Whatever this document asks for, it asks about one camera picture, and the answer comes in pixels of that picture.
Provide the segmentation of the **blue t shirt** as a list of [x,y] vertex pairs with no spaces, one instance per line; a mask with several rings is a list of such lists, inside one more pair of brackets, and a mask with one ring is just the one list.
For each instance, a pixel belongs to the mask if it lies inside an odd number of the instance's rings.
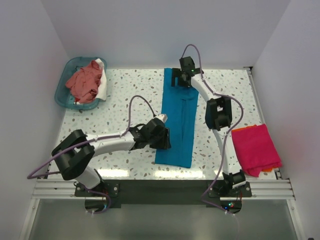
[[199,93],[192,87],[171,86],[172,76],[173,69],[165,68],[161,112],[168,117],[171,148],[157,150],[155,163],[190,168]]

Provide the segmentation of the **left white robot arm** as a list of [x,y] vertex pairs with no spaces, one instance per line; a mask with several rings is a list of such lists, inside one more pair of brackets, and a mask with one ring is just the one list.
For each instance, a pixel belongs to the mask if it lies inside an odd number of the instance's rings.
[[81,129],[73,131],[51,155],[65,181],[76,180],[92,196],[104,190],[102,177],[89,167],[92,158],[118,151],[133,151],[149,146],[153,149],[171,148],[169,129],[165,126],[168,117],[159,114],[146,124],[138,124],[124,133],[86,135]]

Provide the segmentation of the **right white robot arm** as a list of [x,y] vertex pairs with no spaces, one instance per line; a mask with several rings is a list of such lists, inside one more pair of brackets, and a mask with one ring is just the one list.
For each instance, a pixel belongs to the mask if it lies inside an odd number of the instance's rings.
[[237,158],[236,150],[231,136],[233,113],[232,98],[219,93],[204,79],[204,72],[196,67],[194,60],[188,57],[179,59],[180,68],[174,68],[171,86],[193,88],[198,91],[206,102],[205,123],[212,130],[222,161],[216,176],[222,174],[223,180],[211,186],[218,192],[224,192],[233,197],[246,184],[245,174]]

